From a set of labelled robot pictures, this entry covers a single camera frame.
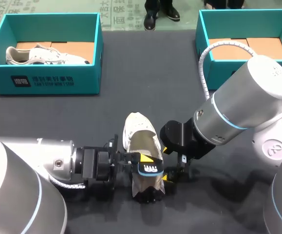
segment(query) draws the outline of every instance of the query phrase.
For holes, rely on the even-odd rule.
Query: black label on shoe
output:
[[[11,76],[15,87],[31,87],[27,76]]]

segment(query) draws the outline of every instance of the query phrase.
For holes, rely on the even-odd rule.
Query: robotic arm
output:
[[[166,123],[160,131],[164,153],[177,152],[182,162],[189,163],[281,113],[282,67],[271,58],[255,55],[186,123],[174,120]]]

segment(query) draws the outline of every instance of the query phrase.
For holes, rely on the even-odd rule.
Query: black table surface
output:
[[[159,131],[168,120],[188,120],[203,103],[194,30],[103,36],[99,95],[0,97],[0,136],[103,146],[118,133],[122,150],[130,112],[141,112]],[[129,179],[119,175],[112,201],[67,202],[66,233],[265,234],[263,201],[276,171],[259,161],[251,140],[247,130],[193,161],[195,179],[155,204],[132,200]]]

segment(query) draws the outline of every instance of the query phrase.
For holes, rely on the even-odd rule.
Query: white cable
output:
[[[236,46],[236,47],[239,47],[239,48],[246,50],[251,56],[257,55],[249,46],[247,46],[243,43],[240,43],[238,41],[233,41],[233,40],[222,40],[222,41],[218,41],[218,42],[213,43],[212,45],[208,46],[203,51],[203,53],[200,55],[199,63],[198,63],[199,77],[200,77],[201,85],[203,86],[203,89],[204,89],[206,100],[208,100],[210,96],[209,96],[209,91],[208,91],[206,79],[205,79],[205,76],[204,76],[204,60],[205,60],[206,55],[211,50],[213,50],[216,47],[222,46],[222,45]]]
[[[84,184],[64,184],[57,179],[55,179],[53,176],[49,174],[50,181],[59,187],[65,188],[65,189],[85,189],[86,186]]]

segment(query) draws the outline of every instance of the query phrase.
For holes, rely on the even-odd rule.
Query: black shoe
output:
[[[175,22],[180,21],[180,14],[172,5],[170,7],[163,8],[163,12],[170,20]]]
[[[148,11],[144,19],[145,30],[155,30],[156,28],[156,15],[155,11]]]

